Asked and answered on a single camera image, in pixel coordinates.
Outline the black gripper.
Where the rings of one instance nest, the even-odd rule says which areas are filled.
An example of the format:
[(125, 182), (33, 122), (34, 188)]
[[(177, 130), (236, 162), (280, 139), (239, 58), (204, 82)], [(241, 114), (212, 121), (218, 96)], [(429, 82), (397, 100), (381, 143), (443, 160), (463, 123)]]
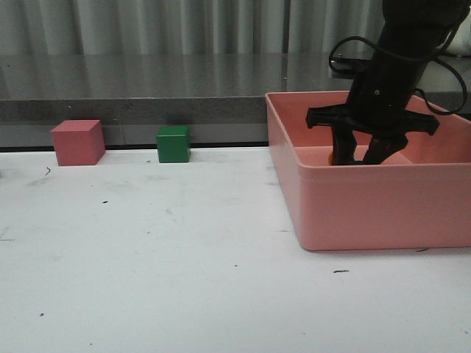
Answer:
[(308, 109), (308, 128), (331, 128), (333, 165), (355, 164), (354, 132), (372, 136), (362, 160), (366, 165), (379, 165), (404, 149), (408, 132), (435, 134), (437, 118), (407, 110), (427, 64), (375, 54), (369, 63), (357, 67), (346, 102)]

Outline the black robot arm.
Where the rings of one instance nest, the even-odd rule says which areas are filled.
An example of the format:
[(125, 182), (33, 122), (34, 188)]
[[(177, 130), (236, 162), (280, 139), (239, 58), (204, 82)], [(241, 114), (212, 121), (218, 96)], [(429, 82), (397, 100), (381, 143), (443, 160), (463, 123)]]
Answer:
[(428, 63), (459, 75), (440, 56), (469, 15), (469, 1), (384, 1), (382, 11), (377, 43), (359, 39), (373, 48), (370, 59), (329, 54), (331, 71), (353, 81), (346, 102), (311, 107), (306, 115), (308, 128), (330, 126), (333, 165), (377, 165), (407, 146), (407, 133), (433, 135), (441, 111), (413, 113), (406, 106), (415, 93), (424, 95), (417, 84)]

